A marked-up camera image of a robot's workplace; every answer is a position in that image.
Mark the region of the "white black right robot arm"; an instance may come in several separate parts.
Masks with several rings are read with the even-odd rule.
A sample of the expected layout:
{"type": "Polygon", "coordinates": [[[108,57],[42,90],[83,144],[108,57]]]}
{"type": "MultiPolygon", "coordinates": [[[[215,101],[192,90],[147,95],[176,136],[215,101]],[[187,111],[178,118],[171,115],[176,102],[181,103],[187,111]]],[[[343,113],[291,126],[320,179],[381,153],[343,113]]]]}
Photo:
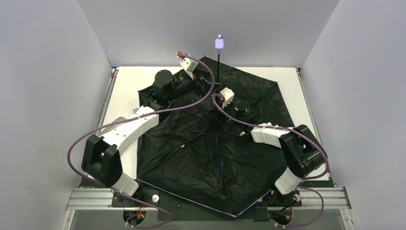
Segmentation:
{"type": "Polygon", "coordinates": [[[326,153],[309,127],[305,125],[282,127],[271,123],[254,125],[230,116],[215,100],[213,103],[226,117],[252,127],[250,132],[255,142],[282,150],[287,168],[275,182],[279,194],[287,195],[304,181],[318,179],[328,173],[329,163],[326,153]]]}

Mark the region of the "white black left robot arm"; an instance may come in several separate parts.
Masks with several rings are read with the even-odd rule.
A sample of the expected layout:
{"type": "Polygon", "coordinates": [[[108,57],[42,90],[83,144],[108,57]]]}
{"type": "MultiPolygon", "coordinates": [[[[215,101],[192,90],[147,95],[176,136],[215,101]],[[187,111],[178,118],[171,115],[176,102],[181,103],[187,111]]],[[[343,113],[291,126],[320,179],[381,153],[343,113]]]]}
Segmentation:
{"type": "Polygon", "coordinates": [[[145,132],[158,125],[159,114],[196,106],[213,90],[214,83],[211,83],[208,93],[203,98],[181,107],[156,110],[150,106],[141,106],[131,118],[106,124],[105,127],[114,128],[104,135],[97,136],[91,131],[85,135],[87,140],[81,169],[103,186],[117,190],[125,196],[133,196],[139,184],[123,171],[122,153],[145,132]]]}

